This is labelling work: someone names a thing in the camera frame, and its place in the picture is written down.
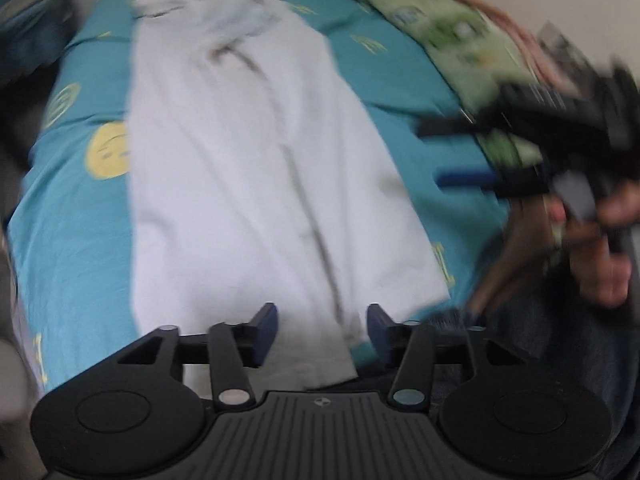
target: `floor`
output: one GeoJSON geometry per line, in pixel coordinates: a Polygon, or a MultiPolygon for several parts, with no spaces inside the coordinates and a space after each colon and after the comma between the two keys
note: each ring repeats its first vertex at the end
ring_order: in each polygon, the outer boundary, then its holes
{"type": "MultiPolygon", "coordinates": [[[[53,86],[57,67],[39,70],[11,91],[0,90],[0,99],[10,110],[10,124],[18,145],[27,150],[33,145],[53,86]]],[[[20,195],[24,171],[0,150],[0,214],[4,219],[15,208],[20,195]]],[[[0,258],[0,338],[11,339],[11,275],[4,258],[0,258]]],[[[38,480],[45,474],[29,433],[28,420],[0,424],[0,479],[38,480]]]]}

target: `pant leg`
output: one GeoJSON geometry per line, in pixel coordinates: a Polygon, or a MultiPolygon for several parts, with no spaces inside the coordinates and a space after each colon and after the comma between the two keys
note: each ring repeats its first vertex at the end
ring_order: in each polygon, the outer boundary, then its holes
{"type": "Polygon", "coordinates": [[[488,326],[606,403],[614,439],[596,472],[605,480],[640,476],[640,332],[606,326],[566,281],[509,300],[488,326]]]}

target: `circular logo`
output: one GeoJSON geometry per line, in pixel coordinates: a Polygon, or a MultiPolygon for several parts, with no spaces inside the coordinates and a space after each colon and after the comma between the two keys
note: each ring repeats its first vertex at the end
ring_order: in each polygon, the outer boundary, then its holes
{"type": "Polygon", "coordinates": [[[58,92],[49,103],[49,106],[47,106],[44,127],[49,128],[62,117],[62,115],[71,108],[71,105],[76,102],[79,93],[80,83],[71,83],[58,92]]]}
{"type": "Polygon", "coordinates": [[[331,404],[331,401],[326,397],[318,397],[316,400],[314,400],[314,404],[319,408],[326,408],[329,404],[331,404]]]}
{"type": "Polygon", "coordinates": [[[106,123],[95,131],[86,149],[84,165],[98,180],[121,176],[129,171],[129,146],[123,122],[106,123]]]}

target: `teal bed sheet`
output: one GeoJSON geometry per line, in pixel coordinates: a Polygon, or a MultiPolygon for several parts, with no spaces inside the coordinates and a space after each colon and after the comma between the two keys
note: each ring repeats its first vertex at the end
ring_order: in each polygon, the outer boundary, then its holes
{"type": "MultiPolygon", "coordinates": [[[[354,0],[286,0],[329,39],[342,76],[367,107],[428,232],[451,294],[462,304],[482,250],[506,210],[480,192],[442,193],[434,174],[487,168],[469,138],[421,142],[420,114],[452,112],[458,99],[421,47],[354,0]]],[[[138,338],[130,312],[131,224],[127,139],[130,0],[99,0],[66,49],[33,169],[8,226],[18,291],[50,390],[138,338]]],[[[374,358],[368,344],[356,363],[374,358]]]]}

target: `black object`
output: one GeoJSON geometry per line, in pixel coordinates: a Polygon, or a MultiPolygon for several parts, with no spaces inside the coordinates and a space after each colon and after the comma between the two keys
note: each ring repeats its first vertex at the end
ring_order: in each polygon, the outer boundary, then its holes
{"type": "Polygon", "coordinates": [[[163,327],[46,395],[31,433],[48,480],[575,478],[611,435],[604,404],[480,327],[438,334],[367,314],[385,365],[377,392],[268,392],[242,370],[259,366],[277,330],[267,304],[245,325],[178,336],[163,327]],[[182,364],[210,360],[214,402],[180,383],[182,364]],[[434,367],[459,363],[467,381],[430,416],[434,367]]]}
{"type": "MultiPolygon", "coordinates": [[[[475,186],[498,198],[552,192],[579,221],[596,221],[596,202],[623,180],[640,179],[640,92],[632,75],[615,66],[594,80],[591,97],[578,99],[537,85],[503,84],[498,98],[475,117],[426,117],[417,136],[488,134],[493,129],[535,143],[543,164],[492,176],[449,174],[441,187],[475,186]]],[[[640,228],[608,235],[613,253],[633,265],[626,303],[607,315],[625,326],[640,326],[640,228]]]]}

